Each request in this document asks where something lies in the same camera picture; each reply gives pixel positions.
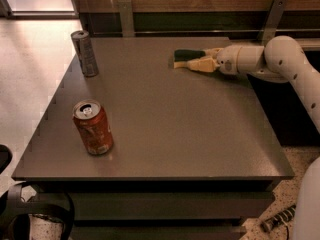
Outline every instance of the chair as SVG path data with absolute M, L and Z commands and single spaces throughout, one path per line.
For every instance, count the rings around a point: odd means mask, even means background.
M 0 173 L 12 159 L 10 150 L 0 145 Z M 63 224 L 61 240 L 67 240 L 74 221 L 74 205 L 72 199 L 65 193 L 69 210 L 55 204 L 43 202 L 23 202 L 22 189 L 32 183 L 23 182 L 13 185 L 0 198 L 0 239 L 29 240 L 30 214 L 41 214 L 60 220 Z

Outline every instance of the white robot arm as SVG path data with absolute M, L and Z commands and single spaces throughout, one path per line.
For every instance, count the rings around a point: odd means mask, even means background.
M 320 74 L 297 41 L 278 36 L 264 46 L 228 46 L 217 54 L 223 74 L 251 74 L 271 82 L 289 81 L 320 133 Z

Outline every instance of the table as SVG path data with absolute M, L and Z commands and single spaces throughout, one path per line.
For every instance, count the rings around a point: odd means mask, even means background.
M 239 239 L 293 171 L 246 76 L 173 69 L 176 49 L 230 41 L 92 44 L 99 75 L 85 78 L 74 58 L 12 178 L 36 183 L 43 199 L 68 191 L 74 239 Z M 114 137 L 102 156 L 86 152 L 72 121 L 88 98 L 105 107 Z

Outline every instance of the soda can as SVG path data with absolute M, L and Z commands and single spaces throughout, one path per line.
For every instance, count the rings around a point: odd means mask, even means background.
M 90 154 L 101 155 L 112 147 L 113 138 L 107 115 L 98 101 L 83 100 L 75 105 L 73 121 Z
M 75 31 L 71 34 L 71 39 L 78 55 L 83 75 L 86 77 L 96 76 L 99 70 L 89 32 L 85 30 Z

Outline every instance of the red soda can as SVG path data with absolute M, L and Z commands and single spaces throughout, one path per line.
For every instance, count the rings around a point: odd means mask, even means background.
M 73 108 L 73 121 L 87 151 L 92 155 L 106 153 L 113 138 L 104 108 L 95 100 L 83 100 Z

